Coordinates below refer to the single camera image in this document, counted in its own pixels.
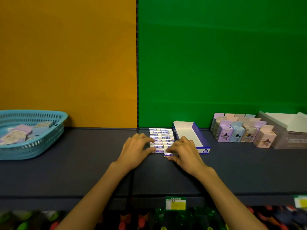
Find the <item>price tag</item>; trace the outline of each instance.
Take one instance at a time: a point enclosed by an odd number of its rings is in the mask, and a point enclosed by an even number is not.
[[[166,211],[183,211],[185,210],[185,197],[165,197]]]
[[[307,207],[307,195],[294,195],[296,208]]]

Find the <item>orange backdrop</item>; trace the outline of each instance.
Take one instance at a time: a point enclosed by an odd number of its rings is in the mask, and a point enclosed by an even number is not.
[[[0,0],[0,109],[137,127],[135,0]]]

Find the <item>green wall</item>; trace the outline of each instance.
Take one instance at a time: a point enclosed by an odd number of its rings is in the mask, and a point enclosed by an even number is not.
[[[307,0],[139,0],[139,126],[307,113]]]

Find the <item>blue plastic basket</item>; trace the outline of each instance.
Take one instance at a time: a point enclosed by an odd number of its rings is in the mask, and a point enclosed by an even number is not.
[[[2,110],[0,111],[0,135],[6,128],[19,124],[35,126],[40,122],[54,121],[54,125],[44,134],[23,143],[0,145],[0,160],[25,160],[42,154],[63,133],[67,113],[46,110]]]

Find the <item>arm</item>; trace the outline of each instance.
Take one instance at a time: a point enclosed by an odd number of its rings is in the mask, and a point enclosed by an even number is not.
[[[140,135],[136,133],[132,138],[129,138],[125,142],[118,160],[110,164],[102,178],[56,229],[94,229],[99,216],[121,179],[156,150],[155,147],[143,150],[148,142],[154,142],[154,140],[146,137],[143,133]]]
[[[168,159],[176,162],[202,183],[229,229],[266,230],[263,224],[225,186],[215,170],[204,164],[192,140],[183,136],[167,151],[176,151],[179,154],[179,158],[171,156]]]

